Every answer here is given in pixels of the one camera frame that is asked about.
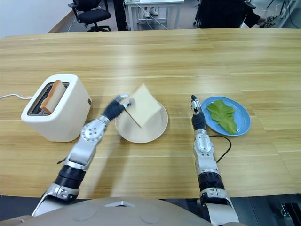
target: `toast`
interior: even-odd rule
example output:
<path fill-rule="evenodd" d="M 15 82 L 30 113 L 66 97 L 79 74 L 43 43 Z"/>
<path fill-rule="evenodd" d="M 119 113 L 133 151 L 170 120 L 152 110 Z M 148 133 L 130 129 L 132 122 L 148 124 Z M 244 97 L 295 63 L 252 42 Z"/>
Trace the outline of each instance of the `toast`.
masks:
<path fill-rule="evenodd" d="M 133 99 L 134 101 L 126 109 L 126 112 L 140 127 L 162 108 L 144 84 L 129 96 L 128 99 Z"/>
<path fill-rule="evenodd" d="M 40 108 L 47 114 L 51 114 L 55 110 L 65 91 L 66 88 L 62 81 L 56 80 L 53 83 L 47 98 L 43 100 Z"/>

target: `lettuce leaf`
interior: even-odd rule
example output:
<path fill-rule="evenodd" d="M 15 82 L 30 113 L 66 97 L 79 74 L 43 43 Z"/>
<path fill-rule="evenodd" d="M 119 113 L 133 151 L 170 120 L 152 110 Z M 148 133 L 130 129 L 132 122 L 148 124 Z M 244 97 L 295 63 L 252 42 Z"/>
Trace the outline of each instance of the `lettuce leaf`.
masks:
<path fill-rule="evenodd" d="M 223 127 L 228 133 L 236 134 L 237 125 L 234 122 L 235 110 L 233 107 L 226 106 L 222 100 L 216 100 L 207 109 L 210 112 L 211 118 Z"/>

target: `white cable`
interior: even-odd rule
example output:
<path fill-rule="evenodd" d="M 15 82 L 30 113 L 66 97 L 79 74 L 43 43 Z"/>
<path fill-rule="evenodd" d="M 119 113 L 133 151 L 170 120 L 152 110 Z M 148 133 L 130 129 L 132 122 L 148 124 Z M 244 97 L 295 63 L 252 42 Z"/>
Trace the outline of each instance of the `white cable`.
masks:
<path fill-rule="evenodd" d="M 12 93 L 12 94 L 7 94 L 7 95 L 4 95 L 4 96 L 1 96 L 0 99 L 6 98 L 6 97 L 11 97 L 11 96 L 17 96 L 17 97 L 19 97 L 22 100 L 29 100 L 29 99 L 32 98 L 32 97 L 22 97 L 22 96 L 20 96 L 18 94 Z"/>
<path fill-rule="evenodd" d="M 130 0 L 130 1 L 133 2 L 133 3 L 135 3 L 140 9 L 142 9 L 142 10 L 143 10 L 143 13 L 146 12 L 146 10 L 144 10 L 144 9 L 142 8 L 141 3 L 140 3 L 140 5 L 138 5 L 138 4 L 135 2 L 135 0 Z M 152 19 L 154 19 L 154 20 L 155 20 L 158 24 L 160 24 L 162 27 L 164 27 L 166 30 L 169 30 L 167 27 L 165 27 L 163 24 L 161 24 L 161 23 L 160 23 L 156 18 L 154 18 L 152 15 L 150 15 L 150 17 L 151 17 Z M 147 23 L 148 26 L 153 30 L 153 28 L 149 25 L 147 19 L 146 19 L 146 23 Z"/>
<path fill-rule="evenodd" d="M 263 2 L 262 2 L 261 5 L 260 5 L 261 10 L 262 10 L 263 12 L 269 12 L 269 9 L 268 9 L 268 10 L 263 9 L 262 4 L 263 4 Z"/>
<path fill-rule="evenodd" d="M 145 11 L 146 12 L 146 10 L 144 10 L 143 8 L 142 8 L 142 5 L 141 5 L 141 3 L 140 3 L 140 5 L 138 5 L 136 2 L 134 2 L 133 1 L 133 3 L 135 3 L 139 8 L 141 8 L 142 10 L 143 10 L 143 12 Z M 162 27 L 164 27 L 166 30 L 169 30 L 167 27 L 165 27 L 163 24 L 161 24 L 156 18 L 154 18 L 151 14 L 150 14 L 150 17 L 152 18 L 152 19 L 154 19 L 158 24 L 160 24 Z"/>
<path fill-rule="evenodd" d="M 76 21 L 76 18 L 73 20 L 72 24 L 71 24 L 70 27 L 68 28 L 68 33 L 69 33 L 71 27 L 74 25 L 75 21 Z"/>

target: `robot finger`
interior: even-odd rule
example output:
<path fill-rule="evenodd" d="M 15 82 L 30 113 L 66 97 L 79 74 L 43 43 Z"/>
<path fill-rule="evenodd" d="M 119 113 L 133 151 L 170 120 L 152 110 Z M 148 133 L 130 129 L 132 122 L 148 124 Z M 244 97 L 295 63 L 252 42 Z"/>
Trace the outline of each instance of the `robot finger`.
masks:
<path fill-rule="evenodd" d="M 117 101 L 119 103 L 121 100 L 125 98 L 128 98 L 128 94 L 118 95 L 117 97 L 115 97 L 114 101 Z"/>
<path fill-rule="evenodd" d="M 133 105 L 134 103 L 135 103 L 135 100 L 134 99 L 130 99 L 130 100 L 124 102 L 123 106 L 124 106 L 124 108 L 127 108 L 127 107 Z"/>

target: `office chair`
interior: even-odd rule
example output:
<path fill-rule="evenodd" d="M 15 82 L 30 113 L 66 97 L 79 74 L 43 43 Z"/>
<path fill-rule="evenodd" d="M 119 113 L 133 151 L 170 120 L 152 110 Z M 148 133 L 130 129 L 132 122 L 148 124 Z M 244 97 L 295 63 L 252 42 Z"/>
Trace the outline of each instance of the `office chair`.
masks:
<path fill-rule="evenodd" d="M 68 6 L 72 8 L 79 23 L 85 23 L 85 27 L 87 27 L 88 24 L 94 23 L 95 26 L 91 27 L 88 32 L 108 32 L 112 30 L 109 26 L 97 26 L 97 22 L 111 17 L 111 14 L 108 11 L 108 0 L 104 0 L 105 10 L 94 9 L 99 6 L 101 1 L 102 0 L 73 0 L 73 3 L 68 4 Z"/>

